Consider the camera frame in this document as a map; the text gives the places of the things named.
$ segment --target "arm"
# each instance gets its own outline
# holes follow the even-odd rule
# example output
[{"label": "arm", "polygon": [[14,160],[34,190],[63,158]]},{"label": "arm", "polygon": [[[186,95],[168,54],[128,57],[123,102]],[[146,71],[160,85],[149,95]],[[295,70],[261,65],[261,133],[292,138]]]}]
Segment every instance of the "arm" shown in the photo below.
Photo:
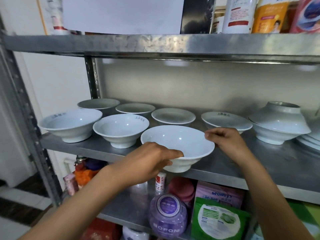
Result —
[{"label": "arm", "polygon": [[314,239],[236,129],[211,129],[205,137],[216,143],[242,170],[265,240]]},{"label": "arm", "polygon": [[79,192],[62,204],[46,221],[40,222],[19,240],[79,239],[102,208],[125,188],[155,177],[170,159],[183,157],[155,142],[147,142],[122,160],[104,167]]}]

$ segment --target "hand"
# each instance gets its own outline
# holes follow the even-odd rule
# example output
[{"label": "hand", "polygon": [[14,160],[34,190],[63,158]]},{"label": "hand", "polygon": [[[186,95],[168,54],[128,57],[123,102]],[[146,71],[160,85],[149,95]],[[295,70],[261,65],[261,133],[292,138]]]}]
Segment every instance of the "hand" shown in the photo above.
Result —
[{"label": "hand", "polygon": [[146,142],[108,167],[112,167],[123,186],[128,187],[156,177],[165,166],[172,165],[170,160],[183,156],[182,151]]},{"label": "hand", "polygon": [[209,129],[204,136],[208,141],[216,143],[239,166],[255,158],[239,132],[234,128]]}]

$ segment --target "striped floor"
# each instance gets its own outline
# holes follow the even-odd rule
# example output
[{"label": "striped floor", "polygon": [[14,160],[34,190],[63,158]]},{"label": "striped floor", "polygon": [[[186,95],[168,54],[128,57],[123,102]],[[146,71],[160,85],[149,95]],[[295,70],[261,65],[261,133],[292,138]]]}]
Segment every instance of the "striped floor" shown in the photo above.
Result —
[{"label": "striped floor", "polygon": [[1,240],[16,240],[34,226],[50,208],[45,187],[38,174],[14,188],[0,180]]}]

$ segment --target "person's right arm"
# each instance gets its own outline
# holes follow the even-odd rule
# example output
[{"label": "person's right arm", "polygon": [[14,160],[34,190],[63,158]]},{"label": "person's right arm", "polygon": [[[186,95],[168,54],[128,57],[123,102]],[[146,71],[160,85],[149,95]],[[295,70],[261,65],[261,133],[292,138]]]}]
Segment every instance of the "person's right arm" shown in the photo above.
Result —
[{"label": "person's right arm", "polygon": [[240,167],[265,240],[314,240],[236,129],[210,129],[205,137]]}]

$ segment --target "person's left arm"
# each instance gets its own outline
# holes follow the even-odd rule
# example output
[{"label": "person's left arm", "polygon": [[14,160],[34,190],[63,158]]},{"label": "person's left arm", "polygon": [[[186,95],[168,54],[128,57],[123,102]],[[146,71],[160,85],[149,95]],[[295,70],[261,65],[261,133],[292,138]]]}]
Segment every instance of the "person's left arm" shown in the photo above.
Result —
[{"label": "person's left arm", "polygon": [[155,142],[147,142],[122,160],[108,165],[79,192],[63,203],[47,220],[40,222],[19,240],[79,239],[102,208],[125,188],[155,177],[170,159],[183,157]]}]

